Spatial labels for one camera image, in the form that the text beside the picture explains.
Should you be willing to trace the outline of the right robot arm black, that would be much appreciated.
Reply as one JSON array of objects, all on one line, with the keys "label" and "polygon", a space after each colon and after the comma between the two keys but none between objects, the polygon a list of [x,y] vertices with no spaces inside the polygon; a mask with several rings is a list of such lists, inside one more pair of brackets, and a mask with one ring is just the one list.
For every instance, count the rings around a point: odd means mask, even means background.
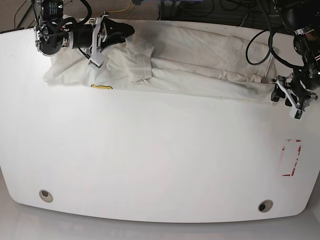
[{"label": "right robot arm black", "polygon": [[63,17],[62,0],[32,0],[35,46],[48,57],[56,55],[61,48],[77,49],[90,65],[100,68],[105,61],[102,51],[124,43],[135,30],[131,25],[109,19],[107,12],[93,18],[90,4],[86,0],[81,3],[87,15],[77,21],[74,17]]}]

